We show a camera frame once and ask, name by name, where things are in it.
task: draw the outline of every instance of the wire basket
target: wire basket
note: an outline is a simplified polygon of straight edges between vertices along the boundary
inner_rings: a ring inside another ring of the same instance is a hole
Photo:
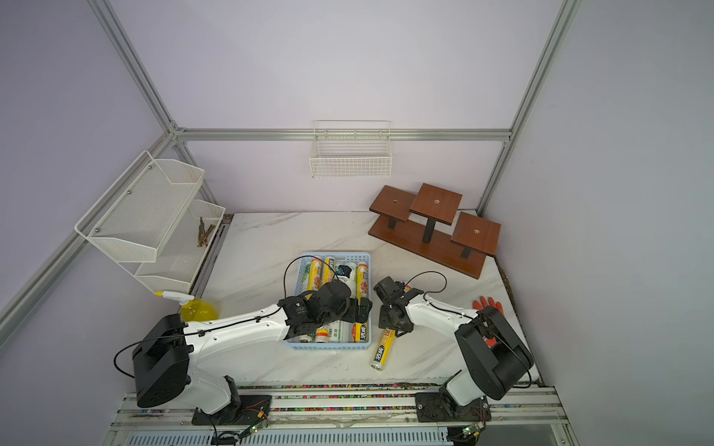
[[[389,178],[389,129],[315,130],[310,172],[313,178]]]
[[[176,225],[170,241],[161,252],[156,262],[142,263],[134,277],[152,293],[159,291],[178,291],[188,293],[198,274],[208,247],[218,232],[226,208],[193,200],[188,211]],[[203,218],[206,230],[214,225],[208,235],[207,243],[198,246],[198,226]]]
[[[156,262],[203,183],[203,169],[153,159],[98,223],[82,234],[117,263]]]

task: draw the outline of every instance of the blue plastic basket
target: blue plastic basket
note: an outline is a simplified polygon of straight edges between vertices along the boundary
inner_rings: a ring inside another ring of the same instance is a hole
[[[354,262],[359,264],[360,262],[367,263],[369,271],[367,273],[367,282],[369,284],[369,294],[368,297],[372,300],[372,259],[369,253],[344,253],[344,252],[333,252],[333,251],[320,251],[320,252],[310,252],[302,253],[301,255],[316,255],[320,258],[334,257],[335,265],[340,265],[345,262]],[[298,271],[303,271],[306,264],[312,261],[311,258],[305,257],[300,259],[300,265]],[[300,294],[300,273],[295,283],[295,295]],[[372,315],[369,315],[367,319],[367,342],[365,343],[300,343],[297,338],[292,338],[284,341],[287,346],[294,348],[295,350],[366,350],[372,343]]]

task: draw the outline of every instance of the white marble surface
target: white marble surface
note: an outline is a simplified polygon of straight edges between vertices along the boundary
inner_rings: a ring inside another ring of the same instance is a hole
[[[282,299],[285,267],[303,252],[366,251],[372,257],[374,283],[387,275],[394,280],[408,280],[422,271],[440,271],[448,278],[448,286],[434,298],[471,308],[480,295],[491,296],[503,304],[506,319],[524,339],[493,258],[487,258],[481,279],[476,280],[369,236],[367,232],[375,219],[377,215],[370,212],[237,213],[203,298],[216,304],[222,318],[258,310]],[[418,216],[413,219],[426,222]],[[453,231],[453,227],[441,223],[436,229]],[[288,294],[295,287],[297,264],[288,271]],[[443,279],[425,274],[411,285],[440,290]],[[430,328],[416,327],[412,333],[395,339],[386,369],[374,370],[370,362],[382,335],[382,329],[376,326],[381,303],[373,291],[371,300],[374,339],[367,350],[305,351],[283,343],[259,343],[207,360],[201,367],[253,385],[443,382],[466,368],[456,343]],[[535,367],[531,374],[533,379],[538,377]]]

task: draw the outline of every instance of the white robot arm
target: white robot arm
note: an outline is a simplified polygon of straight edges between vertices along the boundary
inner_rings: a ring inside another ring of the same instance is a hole
[[[533,365],[530,352],[495,309],[453,307],[420,290],[405,292],[403,283],[389,277],[374,289],[383,303],[381,328],[408,333],[414,325],[423,325],[461,347],[468,370],[460,370],[442,387],[439,398],[444,401],[439,404],[453,409],[468,407],[484,395],[500,399]],[[202,370],[201,362],[249,344],[309,334],[334,320],[365,322],[371,309],[365,300],[359,305],[344,283],[333,281],[310,299],[291,296],[232,318],[183,323],[178,315],[166,316],[134,351],[137,403],[153,407],[176,399],[210,415],[225,411],[228,415],[216,419],[230,424],[230,414],[241,406],[233,380]],[[499,342],[489,348],[484,336]]]

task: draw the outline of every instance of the wooden shelf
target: wooden shelf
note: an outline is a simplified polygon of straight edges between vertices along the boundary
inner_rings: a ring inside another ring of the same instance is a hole
[[[438,230],[433,232],[430,243],[424,243],[421,238],[425,228],[419,223],[406,221],[390,229],[389,217],[382,215],[369,230],[369,235],[478,279],[486,261],[484,254],[474,252],[468,258],[461,257],[463,248],[452,243],[449,234]]]
[[[369,210],[382,216],[396,218],[399,221],[409,219],[409,207],[414,202],[414,195],[411,192],[391,186],[384,186]]]
[[[496,255],[501,225],[470,213],[461,212],[451,241],[486,255]]]
[[[461,203],[461,197],[460,193],[424,183],[409,210],[422,217],[432,218],[451,226],[456,217],[458,205]]]

